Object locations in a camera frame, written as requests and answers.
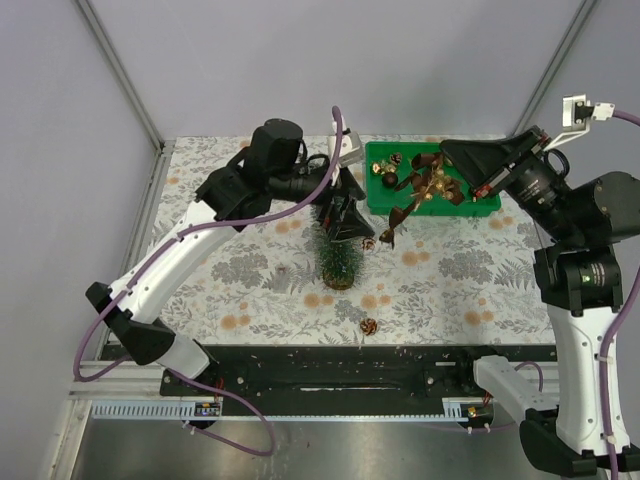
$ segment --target green plastic bin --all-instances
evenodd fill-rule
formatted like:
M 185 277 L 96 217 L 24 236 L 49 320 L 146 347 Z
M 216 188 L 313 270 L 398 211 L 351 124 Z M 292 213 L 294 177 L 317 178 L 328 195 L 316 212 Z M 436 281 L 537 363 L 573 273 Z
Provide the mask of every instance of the green plastic bin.
M 375 162 L 389 161 L 392 153 L 402 154 L 402 163 L 398 167 L 397 174 L 402 181 L 411 173 L 411 159 L 419 153 L 435 153 L 439 151 L 437 143 L 422 142 L 369 142 L 366 151 L 366 189 L 367 205 L 371 213 L 375 215 L 388 215 L 390 210 L 398 206 L 405 208 L 412 199 L 411 185 L 400 192 L 394 192 L 392 188 L 382 185 L 380 175 L 374 175 L 371 165 Z M 460 189 L 465 196 L 465 201 L 457 207 L 448 200 L 436 195 L 430 202 L 424 202 L 412 215 L 454 216 L 454 217 L 487 217 L 491 212 L 500 209 L 500 197 L 479 199 L 474 202 L 469 196 L 469 185 L 464 181 L 460 173 L 453 168 L 443 166 L 447 175 L 462 181 Z

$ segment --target white wall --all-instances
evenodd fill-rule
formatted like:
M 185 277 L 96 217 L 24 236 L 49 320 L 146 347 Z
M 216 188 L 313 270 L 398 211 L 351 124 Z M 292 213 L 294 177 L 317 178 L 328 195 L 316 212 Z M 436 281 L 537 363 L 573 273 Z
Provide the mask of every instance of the white wall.
M 545 97 L 534 122 L 551 135 L 561 129 L 563 95 L 587 93 L 591 100 L 613 102 L 640 115 L 640 2 L 603 1 Z M 571 161 L 573 186 L 612 170 L 640 178 L 640 129 L 622 120 L 594 124 L 586 137 L 561 147 Z M 640 264 L 640 239 L 621 244 L 618 261 L 625 295 Z M 618 358 L 622 408 L 627 428 L 640 445 L 640 302 L 620 331 Z
M 153 161 L 69 0 L 0 3 L 0 478 L 36 478 Z
M 511 131 L 580 0 L 93 0 L 165 138 Z

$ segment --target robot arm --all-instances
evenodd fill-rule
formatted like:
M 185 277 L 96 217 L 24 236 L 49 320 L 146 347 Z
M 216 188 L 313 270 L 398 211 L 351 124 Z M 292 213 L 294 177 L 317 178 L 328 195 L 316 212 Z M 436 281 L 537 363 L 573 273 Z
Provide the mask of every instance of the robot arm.
M 615 336 L 606 358 L 600 355 L 623 304 L 612 245 L 640 234 L 640 183 L 612 172 L 572 189 L 565 182 L 568 161 L 553 148 L 587 133 L 591 121 L 611 118 L 613 110 L 613 104 L 591 105 L 584 95 L 568 97 L 564 131 L 553 141 L 533 127 L 495 142 L 440 145 L 473 195 L 505 190 L 553 241 L 535 252 L 534 271 L 556 337 L 560 405 L 501 357 L 477 360 L 474 377 L 520 425 L 532 465 L 564 477 L 614 470 L 614 462 L 621 471 L 640 470 L 640 450 L 630 443 L 620 410 Z M 550 153 L 563 161 L 562 172 L 551 166 Z
M 136 363 L 157 362 L 187 378 L 215 384 L 217 362 L 196 341 L 169 329 L 158 315 L 191 272 L 251 222 L 204 226 L 250 220 L 267 213 L 273 199 L 298 203 L 320 188 L 332 163 L 326 155 L 316 156 L 324 159 L 321 165 L 311 165 L 306 153 L 298 159 L 301 145 L 302 130 L 296 124 L 267 121 L 254 132 L 249 147 L 209 175 L 184 215 L 138 265 L 111 285 L 94 283 L 89 287 L 86 295 L 96 310 L 113 307 L 105 323 Z M 352 158 L 353 154 L 352 149 L 339 150 L 332 181 L 312 201 L 318 223 L 333 241 L 373 235 L 373 229 L 355 208 L 364 192 L 342 166 L 345 157 Z

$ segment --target floral pattern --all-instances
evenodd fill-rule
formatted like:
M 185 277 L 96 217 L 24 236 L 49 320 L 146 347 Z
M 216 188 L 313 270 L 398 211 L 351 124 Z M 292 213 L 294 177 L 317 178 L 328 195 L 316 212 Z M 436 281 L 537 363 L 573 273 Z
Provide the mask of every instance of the floral pattern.
M 367 141 L 441 137 L 363 136 Z M 153 227 L 159 241 L 194 191 L 242 146 L 244 137 L 183 137 L 175 144 Z M 306 138 L 309 153 L 326 137 Z M 354 176 L 362 182 L 362 166 Z M 508 197 L 487 218 L 410 217 L 396 248 L 376 243 L 351 289 L 327 288 L 314 264 L 308 209 L 246 228 L 214 252 L 161 313 L 170 327 L 205 344 L 523 344 L 553 343 L 533 277 L 534 226 Z M 290 206 L 275 202 L 272 212 Z M 386 219 L 367 212 L 378 231 Z M 359 322 L 378 322 L 364 337 Z

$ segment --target gray floor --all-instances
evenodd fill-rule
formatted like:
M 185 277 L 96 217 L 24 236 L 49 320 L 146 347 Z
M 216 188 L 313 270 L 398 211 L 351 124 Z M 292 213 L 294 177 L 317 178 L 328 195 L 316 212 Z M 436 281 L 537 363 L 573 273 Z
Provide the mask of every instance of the gray floor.
M 216 432 L 264 448 L 258 422 L 227 422 Z M 279 447 L 255 458 L 178 422 L 91 420 L 74 480 L 162 479 L 474 479 L 551 480 L 534 470 L 517 429 L 489 435 L 435 432 L 419 424 L 280 423 Z

